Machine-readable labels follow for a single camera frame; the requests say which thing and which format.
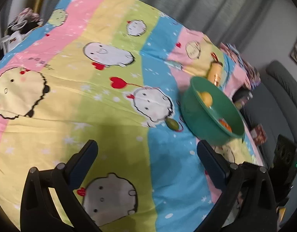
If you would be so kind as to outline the yellow green mango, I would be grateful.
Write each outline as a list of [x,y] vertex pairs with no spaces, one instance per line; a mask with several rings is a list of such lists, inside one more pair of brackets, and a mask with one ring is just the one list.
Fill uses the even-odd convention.
[[179,123],[172,119],[172,118],[166,118],[165,119],[165,123],[167,125],[167,127],[173,131],[179,131],[180,130],[180,125]]

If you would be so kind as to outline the yellow fruit in basin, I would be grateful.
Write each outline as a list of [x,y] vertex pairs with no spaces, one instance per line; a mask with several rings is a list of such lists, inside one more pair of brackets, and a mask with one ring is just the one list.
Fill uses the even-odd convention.
[[210,93],[208,92],[197,92],[198,96],[201,98],[201,100],[204,102],[206,107],[211,107],[213,104],[213,98]]

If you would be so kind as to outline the red patterned snack packet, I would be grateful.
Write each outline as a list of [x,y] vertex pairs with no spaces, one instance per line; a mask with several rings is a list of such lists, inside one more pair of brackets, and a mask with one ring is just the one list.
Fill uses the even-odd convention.
[[267,141],[267,135],[261,124],[255,126],[250,134],[256,146],[261,146]]

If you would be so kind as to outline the colourful cartoon bed sheet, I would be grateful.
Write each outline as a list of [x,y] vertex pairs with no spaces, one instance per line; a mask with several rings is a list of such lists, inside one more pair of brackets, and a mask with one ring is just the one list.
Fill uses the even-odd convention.
[[[60,0],[50,20],[0,62],[0,206],[20,226],[28,171],[67,162],[92,139],[98,156],[75,196],[103,231],[193,231],[219,192],[179,112],[180,93],[223,63],[231,96],[243,70],[203,33],[139,0]],[[179,131],[169,129],[176,120]]]

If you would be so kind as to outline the grey sofa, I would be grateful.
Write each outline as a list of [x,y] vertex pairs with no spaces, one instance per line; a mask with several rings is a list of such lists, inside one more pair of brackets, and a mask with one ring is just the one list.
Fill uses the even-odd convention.
[[[258,125],[263,127],[266,141],[257,148],[265,166],[271,166],[279,136],[289,140],[297,153],[297,81],[277,60],[265,67],[260,78],[260,84],[251,92],[252,98],[240,112],[250,131]],[[291,161],[297,170],[297,158]],[[297,209],[297,174],[285,208],[286,217]]]

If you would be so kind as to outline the green plastic basin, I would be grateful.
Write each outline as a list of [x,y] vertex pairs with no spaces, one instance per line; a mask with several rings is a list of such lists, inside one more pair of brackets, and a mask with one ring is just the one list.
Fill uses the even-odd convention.
[[[208,92],[213,98],[206,107],[197,92]],[[241,114],[231,100],[214,84],[202,77],[192,77],[190,86],[180,99],[182,118],[190,131],[211,146],[223,146],[234,139],[244,141],[245,128]],[[226,130],[219,119],[224,118],[232,132]]]

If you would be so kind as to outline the black white clutter pile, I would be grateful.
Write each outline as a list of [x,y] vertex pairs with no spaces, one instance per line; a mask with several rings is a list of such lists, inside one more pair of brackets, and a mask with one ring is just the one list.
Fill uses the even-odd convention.
[[11,52],[22,43],[29,34],[43,24],[43,19],[31,8],[23,9],[8,25],[4,36],[0,40],[3,53]]

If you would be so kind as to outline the grey curtain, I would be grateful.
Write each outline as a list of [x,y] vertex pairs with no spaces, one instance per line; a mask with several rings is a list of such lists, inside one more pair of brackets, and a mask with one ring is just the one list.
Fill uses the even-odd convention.
[[[44,0],[40,16],[48,20],[59,0]],[[242,51],[256,33],[274,0],[140,0],[185,27],[205,33],[214,44]]]

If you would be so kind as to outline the orange fruit in basin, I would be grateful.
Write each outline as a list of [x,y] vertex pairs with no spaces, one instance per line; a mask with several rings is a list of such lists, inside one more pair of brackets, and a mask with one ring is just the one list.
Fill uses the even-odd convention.
[[231,126],[227,123],[227,121],[224,118],[219,119],[219,123],[229,132],[232,132]]

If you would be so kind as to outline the clear plastic bottle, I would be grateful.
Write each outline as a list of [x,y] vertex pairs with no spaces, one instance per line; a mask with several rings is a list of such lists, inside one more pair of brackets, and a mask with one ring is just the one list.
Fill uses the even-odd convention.
[[239,99],[237,99],[234,102],[234,105],[236,107],[237,110],[240,110],[244,107],[244,105],[253,98],[253,95],[251,92],[245,93],[244,95],[242,95],[242,97],[240,97]]

